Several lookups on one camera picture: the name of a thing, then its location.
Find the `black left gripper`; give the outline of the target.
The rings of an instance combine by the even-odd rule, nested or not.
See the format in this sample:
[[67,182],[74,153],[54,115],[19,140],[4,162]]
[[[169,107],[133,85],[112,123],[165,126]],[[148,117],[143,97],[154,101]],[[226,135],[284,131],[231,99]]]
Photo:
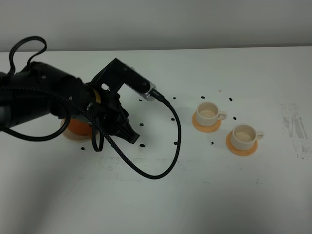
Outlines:
[[122,107],[118,93],[121,85],[103,89],[98,84],[83,84],[80,88],[80,107],[97,121],[106,133],[135,143],[139,138],[129,124],[129,113]]

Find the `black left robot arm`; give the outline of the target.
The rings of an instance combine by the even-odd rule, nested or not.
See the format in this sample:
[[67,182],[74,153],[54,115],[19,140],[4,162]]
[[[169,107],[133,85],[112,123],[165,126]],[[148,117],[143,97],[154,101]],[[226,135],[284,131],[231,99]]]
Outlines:
[[[139,134],[132,129],[118,94],[124,84],[139,91],[144,80],[118,59],[88,83],[48,64],[31,62],[19,73],[0,76],[0,129],[19,139],[41,142],[56,138],[76,119],[91,126],[91,141],[98,148],[111,136],[135,143]],[[13,130],[47,114],[64,120],[50,135],[27,136]]]

